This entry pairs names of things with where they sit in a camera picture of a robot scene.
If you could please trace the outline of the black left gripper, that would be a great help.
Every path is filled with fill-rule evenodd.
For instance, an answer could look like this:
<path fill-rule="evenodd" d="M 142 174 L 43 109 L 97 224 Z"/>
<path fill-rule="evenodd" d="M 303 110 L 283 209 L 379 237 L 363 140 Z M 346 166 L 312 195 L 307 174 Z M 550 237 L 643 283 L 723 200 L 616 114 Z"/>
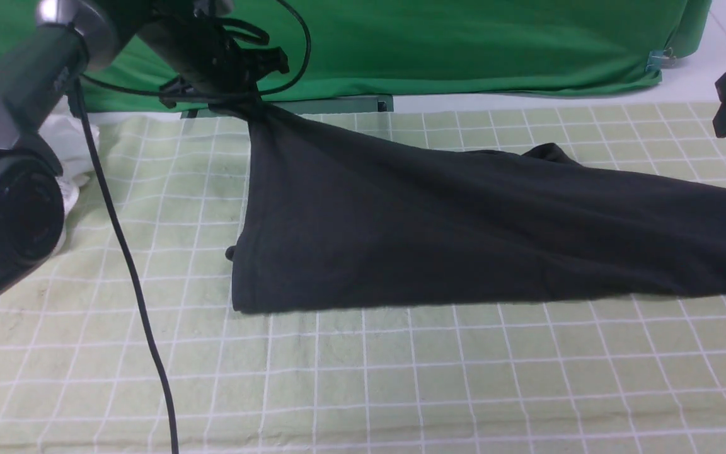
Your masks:
<path fill-rule="evenodd" d="M 257 81 L 290 72 L 282 48 L 242 48 L 222 26 L 203 16 L 157 16 L 137 36 L 176 72 L 159 87 L 159 101 L 169 109 L 179 103 L 253 103 L 260 100 Z"/>

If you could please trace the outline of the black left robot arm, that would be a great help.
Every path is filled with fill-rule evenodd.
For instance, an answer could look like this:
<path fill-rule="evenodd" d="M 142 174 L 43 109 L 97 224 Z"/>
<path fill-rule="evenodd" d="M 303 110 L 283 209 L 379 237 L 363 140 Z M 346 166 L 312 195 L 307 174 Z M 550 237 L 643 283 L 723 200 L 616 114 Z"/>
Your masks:
<path fill-rule="evenodd" d="M 138 37 L 176 72 L 150 91 L 177 103 L 259 100 L 259 80 L 290 70 L 270 35 L 229 17 L 231 2 L 42 1 L 37 29 L 0 56 L 0 295 L 40 267 L 64 229 L 61 162 L 38 130 L 88 70 Z"/>

